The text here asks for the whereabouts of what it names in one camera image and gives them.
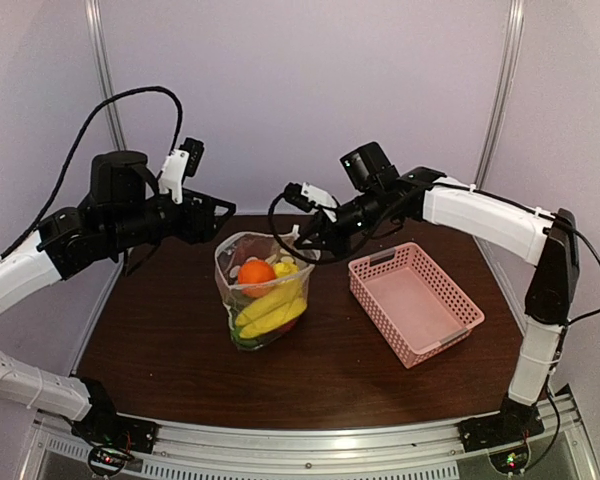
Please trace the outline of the yellow toy lemon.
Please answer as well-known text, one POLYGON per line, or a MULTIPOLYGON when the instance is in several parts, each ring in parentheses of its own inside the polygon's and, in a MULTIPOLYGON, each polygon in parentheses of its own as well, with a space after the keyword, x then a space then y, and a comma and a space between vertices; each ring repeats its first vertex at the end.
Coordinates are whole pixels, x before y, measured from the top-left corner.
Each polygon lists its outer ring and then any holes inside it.
POLYGON ((278 279, 295 275, 299 267, 295 263, 278 262, 273 265, 273 270, 278 279))

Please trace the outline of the clear polka dot zip bag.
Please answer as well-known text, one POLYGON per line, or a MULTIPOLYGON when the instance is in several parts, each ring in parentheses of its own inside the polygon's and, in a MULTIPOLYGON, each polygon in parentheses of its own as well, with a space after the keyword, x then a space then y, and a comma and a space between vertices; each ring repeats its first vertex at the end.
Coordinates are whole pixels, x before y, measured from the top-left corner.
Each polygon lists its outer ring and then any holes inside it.
POLYGON ((216 286, 238 349, 256 351, 271 344, 306 311, 314 266, 286 250, 298 237, 298 225, 281 236, 282 243, 269 234, 243 231, 216 248, 216 286))

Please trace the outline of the orange toy fruit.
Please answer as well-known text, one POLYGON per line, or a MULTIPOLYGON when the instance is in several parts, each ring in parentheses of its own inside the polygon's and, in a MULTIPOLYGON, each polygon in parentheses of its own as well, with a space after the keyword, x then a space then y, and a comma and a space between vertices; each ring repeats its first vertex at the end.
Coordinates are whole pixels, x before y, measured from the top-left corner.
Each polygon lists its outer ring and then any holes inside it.
POLYGON ((260 298, 268 294, 276 280, 273 267, 260 259, 244 263, 238 271, 238 284, 243 286, 242 293, 250 298, 260 298))

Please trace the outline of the yellow toy banana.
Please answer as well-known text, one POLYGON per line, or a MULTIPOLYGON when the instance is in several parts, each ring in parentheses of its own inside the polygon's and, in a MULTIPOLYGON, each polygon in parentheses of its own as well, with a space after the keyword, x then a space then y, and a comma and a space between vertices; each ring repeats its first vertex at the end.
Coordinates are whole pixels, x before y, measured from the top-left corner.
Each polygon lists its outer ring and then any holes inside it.
POLYGON ((276 286, 262 298, 253 301, 236 317, 240 340, 253 340, 268 334, 299 317, 307 309, 301 281, 288 281, 276 286))

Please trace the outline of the green striped toy watermelon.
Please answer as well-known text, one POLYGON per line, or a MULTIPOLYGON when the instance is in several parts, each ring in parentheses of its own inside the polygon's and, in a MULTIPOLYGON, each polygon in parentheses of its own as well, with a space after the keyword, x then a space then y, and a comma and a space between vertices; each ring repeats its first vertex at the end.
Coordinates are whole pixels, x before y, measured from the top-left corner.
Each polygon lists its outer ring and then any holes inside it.
POLYGON ((266 335, 246 339, 240 336, 240 332, 238 330, 231 332, 231 340, 238 349, 245 351, 255 351, 268 344, 268 338, 266 335))

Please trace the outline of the red toy apple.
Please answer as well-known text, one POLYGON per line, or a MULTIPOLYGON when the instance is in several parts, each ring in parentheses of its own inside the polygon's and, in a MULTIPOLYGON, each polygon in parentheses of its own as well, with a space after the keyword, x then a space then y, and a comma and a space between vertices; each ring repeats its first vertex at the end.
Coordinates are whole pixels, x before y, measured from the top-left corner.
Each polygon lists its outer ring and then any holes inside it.
POLYGON ((289 332, 290 330, 292 330, 296 323, 297 323, 297 319, 293 319, 293 320, 287 322, 286 324, 280 326, 275 331, 275 333, 278 334, 278 335, 284 335, 287 332, 289 332))

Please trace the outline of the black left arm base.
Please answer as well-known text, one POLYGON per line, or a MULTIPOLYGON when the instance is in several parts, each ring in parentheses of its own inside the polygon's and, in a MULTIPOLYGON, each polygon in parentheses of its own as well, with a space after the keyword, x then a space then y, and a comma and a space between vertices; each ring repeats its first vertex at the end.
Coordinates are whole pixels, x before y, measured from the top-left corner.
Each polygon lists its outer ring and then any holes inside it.
POLYGON ((99 381, 89 378, 80 378, 80 381, 88 392, 89 410, 81 420, 72 422, 72 432, 97 444, 151 454, 158 425, 153 421, 119 414, 99 381))

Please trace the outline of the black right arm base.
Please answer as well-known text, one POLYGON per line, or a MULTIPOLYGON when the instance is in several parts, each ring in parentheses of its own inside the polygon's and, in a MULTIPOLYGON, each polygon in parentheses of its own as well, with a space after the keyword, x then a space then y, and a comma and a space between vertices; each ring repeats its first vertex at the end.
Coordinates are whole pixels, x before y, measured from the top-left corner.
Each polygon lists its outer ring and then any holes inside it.
POLYGON ((545 431, 536 402, 524 405, 508 396, 497 412, 470 417, 459 422, 457 428, 465 452, 520 443, 545 431))

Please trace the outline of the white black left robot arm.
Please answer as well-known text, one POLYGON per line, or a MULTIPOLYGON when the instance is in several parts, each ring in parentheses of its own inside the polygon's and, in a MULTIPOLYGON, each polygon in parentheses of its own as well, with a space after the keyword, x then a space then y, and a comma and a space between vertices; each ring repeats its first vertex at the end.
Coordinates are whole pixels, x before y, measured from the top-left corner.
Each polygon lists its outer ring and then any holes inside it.
MULTIPOLYGON (((90 190, 77 207, 44 218, 0 260, 0 315, 31 294, 66 281, 92 264, 141 245, 177 238, 189 245, 212 240, 235 214, 234 203, 184 188, 195 174, 202 147, 187 140, 166 158, 159 175, 138 151, 96 156, 90 190)), ((0 398, 83 420, 103 444, 117 442, 124 424, 95 381, 63 377, 0 351, 0 398)))

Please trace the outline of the pink perforated plastic basket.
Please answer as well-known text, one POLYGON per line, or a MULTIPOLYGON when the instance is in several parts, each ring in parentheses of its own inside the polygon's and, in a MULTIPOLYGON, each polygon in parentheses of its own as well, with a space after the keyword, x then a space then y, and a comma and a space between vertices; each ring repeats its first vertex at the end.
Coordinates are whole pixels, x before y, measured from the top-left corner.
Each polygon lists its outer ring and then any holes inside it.
POLYGON ((414 242, 355 259, 348 272, 352 295, 407 369, 463 341, 485 319, 414 242))

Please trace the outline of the left green circuit board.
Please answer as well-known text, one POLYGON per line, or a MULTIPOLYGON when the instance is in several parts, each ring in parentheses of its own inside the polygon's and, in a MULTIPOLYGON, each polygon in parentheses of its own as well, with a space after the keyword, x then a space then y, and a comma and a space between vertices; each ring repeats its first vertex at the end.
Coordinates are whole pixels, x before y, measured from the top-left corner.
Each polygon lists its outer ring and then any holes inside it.
POLYGON ((105 446, 94 446, 87 457, 87 465, 100 476, 120 473, 135 457, 127 452, 105 446))

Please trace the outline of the green circuit board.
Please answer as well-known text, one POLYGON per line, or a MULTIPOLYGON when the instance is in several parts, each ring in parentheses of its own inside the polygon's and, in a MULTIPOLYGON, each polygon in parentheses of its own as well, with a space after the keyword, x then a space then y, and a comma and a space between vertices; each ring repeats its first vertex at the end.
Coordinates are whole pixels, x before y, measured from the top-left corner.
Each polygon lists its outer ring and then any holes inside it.
POLYGON ((105 446, 94 446, 87 457, 87 465, 100 476, 120 473, 135 457, 127 452, 105 446))
POLYGON ((503 475, 515 475, 523 471, 530 460, 530 451, 526 446, 495 451, 489 454, 494 470, 503 475))

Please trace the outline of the aluminium corner post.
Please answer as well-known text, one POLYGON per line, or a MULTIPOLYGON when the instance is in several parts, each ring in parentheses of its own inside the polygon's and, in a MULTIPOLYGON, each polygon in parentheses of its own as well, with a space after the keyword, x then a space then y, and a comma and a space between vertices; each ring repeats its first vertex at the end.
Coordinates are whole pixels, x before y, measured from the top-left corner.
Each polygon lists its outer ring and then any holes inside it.
POLYGON ((494 100, 475 175, 475 183, 478 187, 484 187, 486 184, 504 125, 506 109, 519 62, 524 22, 525 1, 511 0, 494 100))
MULTIPOLYGON (((97 83, 102 99, 106 100, 115 94, 115 88, 108 58, 101 6, 98 0, 85 0, 84 7, 97 83)), ((116 150, 125 150, 127 147, 126 139, 117 105, 112 103, 106 106, 103 109, 103 113, 107 121, 113 147, 116 150)))

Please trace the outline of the aluminium front rail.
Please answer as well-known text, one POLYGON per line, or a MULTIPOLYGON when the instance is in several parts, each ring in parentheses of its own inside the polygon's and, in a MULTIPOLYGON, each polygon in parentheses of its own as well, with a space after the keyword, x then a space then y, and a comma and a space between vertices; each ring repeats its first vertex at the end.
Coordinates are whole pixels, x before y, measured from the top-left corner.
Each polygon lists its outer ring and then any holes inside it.
MULTIPOLYGON (((523 442, 535 466, 501 473, 500 450, 468 451, 458 426, 465 418, 379 428, 259 430, 157 421, 150 453, 134 452, 111 479, 600 479, 591 440, 571 392, 556 395, 556 412, 538 404, 544 432, 523 442)), ((62 420, 37 414, 16 479, 109 479, 88 466, 89 445, 62 420)))

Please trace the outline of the right aluminium corner post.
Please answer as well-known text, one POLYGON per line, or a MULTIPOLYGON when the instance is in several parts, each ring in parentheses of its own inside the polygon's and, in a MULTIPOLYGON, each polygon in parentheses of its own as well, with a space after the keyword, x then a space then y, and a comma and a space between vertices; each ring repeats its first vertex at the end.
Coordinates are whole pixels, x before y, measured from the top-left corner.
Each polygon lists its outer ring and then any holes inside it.
POLYGON ((475 183, 478 187, 484 187, 486 184, 504 125, 506 109, 519 62, 524 22, 525 1, 511 0, 494 100, 475 175, 475 183))

